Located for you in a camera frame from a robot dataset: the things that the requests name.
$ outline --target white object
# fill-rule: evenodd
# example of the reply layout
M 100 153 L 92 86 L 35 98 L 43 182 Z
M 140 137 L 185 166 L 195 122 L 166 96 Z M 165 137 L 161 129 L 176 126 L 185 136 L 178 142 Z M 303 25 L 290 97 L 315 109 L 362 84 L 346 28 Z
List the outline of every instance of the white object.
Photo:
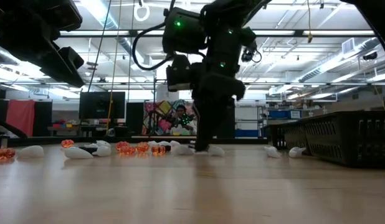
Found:
M 272 158 L 281 158 L 281 153 L 278 152 L 277 148 L 274 146 L 271 147 L 265 147 L 265 150 L 267 152 L 267 155 Z
M 167 141 L 161 141 L 160 143 L 158 143 L 160 146 L 172 146 L 170 143 L 168 143 Z
M 100 147 L 100 146 L 106 146 L 106 147 L 111 148 L 110 143 L 108 143 L 108 142 L 106 142 L 106 141 L 97 140 L 96 143 L 97 143 L 97 146 L 98 146 L 98 147 Z
M 299 148 L 299 147 L 293 147 L 290 152 L 289 152 L 289 155 L 291 158 L 298 158 L 298 157 L 301 157 L 302 156 L 302 153 L 304 152 L 304 150 L 306 150 L 306 148 Z
M 178 142 L 176 142 L 176 141 L 171 141 L 171 142 L 170 142 L 170 145 L 172 145 L 172 147 L 173 147 L 173 146 L 179 146 L 180 143 L 178 143 Z
M 210 145 L 209 149 L 207 150 L 207 155 L 224 157 L 225 153 L 221 147 Z
M 192 149 L 188 148 L 188 146 L 183 145 L 174 146 L 170 151 L 171 154 L 174 156 L 191 156 L 194 154 L 194 151 Z
M 44 157 L 42 146 L 29 146 L 21 149 L 17 153 L 18 157 L 41 158 Z
M 156 141 L 149 141 L 148 144 L 150 146 L 156 146 L 158 143 Z
M 95 144 L 95 143 L 91 143 L 91 144 L 89 144 L 89 145 L 85 145 L 85 147 L 98 147 L 98 145 Z
M 70 147 L 65 150 L 65 156 L 69 159 L 93 159 L 93 156 L 78 147 Z
M 97 151 L 92 153 L 95 156 L 105 157 L 111 155 L 111 149 L 106 146 L 100 146 L 98 147 Z

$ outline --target wooden floor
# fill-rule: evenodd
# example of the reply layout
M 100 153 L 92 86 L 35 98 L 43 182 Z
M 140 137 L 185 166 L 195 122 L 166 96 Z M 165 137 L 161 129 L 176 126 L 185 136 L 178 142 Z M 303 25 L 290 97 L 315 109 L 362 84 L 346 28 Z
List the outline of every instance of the wooden floor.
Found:
M 226 157 L 69 160 L 45 146 L 45 159 L 0 163 L 0 224 L 385 223 L 385 170 L 223 147 Z

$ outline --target cable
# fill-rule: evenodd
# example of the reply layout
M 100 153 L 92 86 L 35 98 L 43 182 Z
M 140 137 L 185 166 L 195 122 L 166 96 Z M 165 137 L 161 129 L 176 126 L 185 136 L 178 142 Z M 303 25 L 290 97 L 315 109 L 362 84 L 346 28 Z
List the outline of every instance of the cable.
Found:
M 309 35 L 308 35 L 308 39 L 307 39 L 307 42 L 310 44 L 311 41 L 313 40 L 313 34 L 311 34 L 311 12 L 310 12 L 310 3 L 309 3 L 309 0 L 307 0 L 307 9 L 308 9 L 308 12 L 309 12 Z
M 97 57 L 95 58 L 94 69 L 93 69 L 93 73 L 92 73 L 92 78 L 90 79 L 90 83 L 88 84 L 87 92 L 90 91 L 90 87 L 92 86 L 92 83 L 93 83 L 94 74 L 95 74 L 95 71 L 96 71 L 96 68 L 97 68 L 98 56 L 100 56 L 101 45 L 102 45 L 103 39 L 104 39 L 105 28 L 107 27 L 107 21 L 108 21 L 109 15 L 110 15 L 111 3 L 112 3 L 112 0 L 110 0 L 110 2 L 108 3 L 108 11 L 107 11 L 107 15 L 105 16 L 104 28 L 103 28 L 103 32 L 102 32 L 102 34 L 101 34 L 100 45 L 98 45 Z
M 262 61 L 262 54 L 259 52 L 259 51 L 256 51 L 259 55 L 260 55 L 260 59 L 259 59 L 259 61 L 255 61 L 254 59 L 252 59 L 252 61 L 253 62 L 255 62 L 255 63 L 259 63 L 259 62 L 261 62 Z
M 122 7 L 119 7 L 119 19 L 118 19 L 118 24 L 120 24 L 120 19 L 121 19 L 121 16 L 122 16 Z M 119 30 L 120 30 L 120 27 L 118 27 L 118 30 L 116 31 L 116 39 L 118 40 L 119 38 Z M 110 116 L 111 116 L 111 108 L 112 108 L 112 93 L 113 93 L 113 82 L 115 80 L 115 70 L 116 70 L 116 57 L 118 56 L 118 44 L 119 44 L 119 41 L 116 42 L 116 46 L 115 46 L 115 60 L 113 61 L 113 73 L 112 73 L 112 83 L 111 83 L 111 94 L 110 94 L 110 107 L 108 109 L 108 118 L 107 118 L 107 128 L 106 128 L 106 135 L 108 135 L 108 130 L 109 130 L 109 127 L 110 127 Z
M 385 111 L 385 101 L 381 98 L 381 95 L 379 94 L 379 92 L 378 92 L 378 89 L 377 89 L 377 86 L 376 85 L 374 85 L 374 88 L 375 88 L 375 92 L 377 93 L 377 95 L 378 95 L 378 98 L 379 98 L 379 100 L 381 100 L 381 103 L 382 103 L 382 107 L 384 108 L 384 111 Z
M 151 28 L 143 30 L 141 33 L 137 34 L 135 41 L 133 41 L 131 55 L 133 56 L 133 60 L 135 61 L 136 65 L 139 68 L 141 68 L 142 70 L 155 70 L 155 69 L 159 68 L 160 66 L 162 66 L 163 64 L 165 64 L 168 60 L 171 60 L 173 58 L 173 55 L 167 56 L 164 60 L 162 60 L 162 62 L 160 62 L 160 63 L 158 63 L 158 64 L 156 64 L 156 65 L 154 65 L 152 67 L 146 68 L 146 67 L 143 67 L 142 65 L 140 65 L 140 63 L 137 60 L 137 56 L 136 56 L 136 46 L 137 46 L 138 39 L 140 39 L 140 37 L 142 37 L 144 34 L 146 34 L 148 32 L 151 32 L 153 30 L 157 30 L 159 28 L 162 28 L 165 25 L 166 25 L 165 22 L 163 22 L 161 24 L 158 24 L 156 26 L 153 26 Z

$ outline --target orange object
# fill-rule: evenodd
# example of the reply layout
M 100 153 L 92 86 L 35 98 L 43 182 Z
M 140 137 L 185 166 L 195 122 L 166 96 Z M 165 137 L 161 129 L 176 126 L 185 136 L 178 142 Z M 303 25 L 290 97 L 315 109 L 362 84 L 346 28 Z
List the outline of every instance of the orange object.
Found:
M 74 142 L 73 142 L 73 140 L 70 140 L 70 139 L 67 139 L 67 140 L 63 140 L 62 142 L 61 142 L 61 146 L 63 147 L 63 148 L 69 148 L 69 147 L 72 147 L 72 146 L 74 146 Z
M 165 154 L 166 149 L 164 146 L 156 145 L 151 148 L 151 152 L 153 153 L 154 156 L 161 156 Z
M 122 141 L 122 142 L 118 142 L 116 144 L 116 150 L 117 151 L 120 151 L 120 149 L 123 147 L 123 146 L 130 146 L 130 144 L 126 141 Z
M 123 154 L 123 155 L 134 155 L 136 152 L 136 148 L 135 147 L 132 147 L 130 145 L 127 145 L 127 146 L 122 146 L 119 150 L 119 153 L 120 154 Z
M 0 149 L 0 160 L 11 159 L 16 155 L 14 149 Z
M 137 144 L 136 150 L 137 154 L 147 153 L 150 149 L 150 145 L 147 142 L 140 142 Z

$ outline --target fluorescent light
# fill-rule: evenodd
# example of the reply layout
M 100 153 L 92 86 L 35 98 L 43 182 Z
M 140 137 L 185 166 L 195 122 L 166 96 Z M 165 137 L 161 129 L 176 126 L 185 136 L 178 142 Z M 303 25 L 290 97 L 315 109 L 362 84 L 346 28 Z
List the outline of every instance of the fluorescent light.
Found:
M 324 98 L 324 97 L 331 96 L 331 95 L 332 95 L 332 93 L 320 93 L 320 94 L 311 96 L 310 98 L 312 98 L 312 99 L 320 99 L 320 98 Z
M 358 87 L 352 87 L 352 88 L 349 88 L 349 89 L 345 89 L 345 90 L 340 91 L 338 94 L 347 93 L 347 92 L 352 91 L 352 90 L 355 90 L 355 89 L 357 89 L 357 88 L 358 88 Z
M 309 35 L 309 30 L 303 31 L 303 35 Z M 312 30 L 312 35 L 368 35 L 374 36 L 374 31 L 372 30 Z
M 7 88 L 12 88 L 14 90 L 19 90 L 19 91 L 29 91 L 27 88 L 25 88 L 23 86 L 19 86 L 19 85 L 11 85 L 11 86 L 1 85 L 1 86 L 7 87 Z
M 164 32 L 164 30 L 152 30 L 152 31 L 146 33 L 145 35 L 163 35 L 163 32 Z
M 345 80 L 347 80 L 347 79 L 349 79 L 349 78 L 351 78 L 351 77 L 353 77 L 353 76 L 355 76 L 355 74 L 347 74 L 347 75 L 344 75 L 344 76 L 339 77 L 339 78 L 337 78 L 337 79 L 334 79 L 334 80 L 332 80 L 331 82 L 345 81 Z
M 75 30 L 75 31 L 60 31 L 61 36 L 79 36 L 79 35 L 89 35 L 89 36 L 98 36 L 100 37 L 103 35 L 102 30 Z M 106 30 L 104 32 L 104 36 L 106 35 L 129 35 L 129 31 L 127 30 L 119 30 L 119 33 L 117 30 Z
M 377 82 L 377 81 L 381 81 L 381 80 L 385 80 L 385 74 L 377 75 L 375 77 L 369 78 L 369 79 L 367 79 L 367 82 Z
M 254 30 L 256 35 L 293 35 L 294 30 Z
M 250 93 L 250 94 L 268 94 L 268 90 L 247 90 L 245 93 Z

